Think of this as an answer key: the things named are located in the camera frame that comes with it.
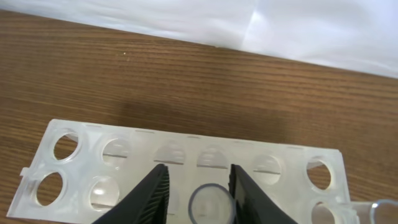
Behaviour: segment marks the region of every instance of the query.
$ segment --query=brown wooden surface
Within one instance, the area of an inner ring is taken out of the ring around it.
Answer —
[[[1,223],[43,223],[5,216],[53,118],[336,148],[398,198],[398,80],[1,11]]]

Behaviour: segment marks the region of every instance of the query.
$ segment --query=rack hole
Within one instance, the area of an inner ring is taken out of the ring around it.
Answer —
[[[60,195],[62,185],[62,177],[59,173],[54,172],[46,176],[37,188],[37,201],[43,206],[50,205]]]
[[[56,159],[68,158],[77,148],[78,135],[77,133],[68,133],[62,136],[54,147],[54,156]]]
[[[311,182],[321,190],[327,189],[330,185],[330,171],[322,161],[310,160],[307,164],[307,175]]]
[[[329,208],[321,202],[318,202],[312,209],[312,224],[335,224],[335,217]]]
[[[253,172],[257,180],[272,185],[280,179],[282,169],[274,157],[263,155],[254,160]]]
[[[130,153],[129,143],[123,139],[113,139],[104,147],[102,158],[104,163],[112,167],[120,167]]]
[[[107,212],[119,202],[119,185],[110,178],[103,177],[90,192],[91,206],[98,211]]]

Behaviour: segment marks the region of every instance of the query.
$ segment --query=crease in white sheet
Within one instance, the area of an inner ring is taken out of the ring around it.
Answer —
[[[396,0],[0,0],[0,8],[398,78]]]

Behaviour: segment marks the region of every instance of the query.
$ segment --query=wood grain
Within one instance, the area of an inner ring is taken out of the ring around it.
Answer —
[[[53,118],[335,148],[398,199],[398,80],[1,11],[1,223],[45,223],[5,216]]]

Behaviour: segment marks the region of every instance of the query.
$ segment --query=white sheet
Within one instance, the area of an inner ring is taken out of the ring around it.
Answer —
[[[0,8],[398,78],[396,0],[0,0]]]

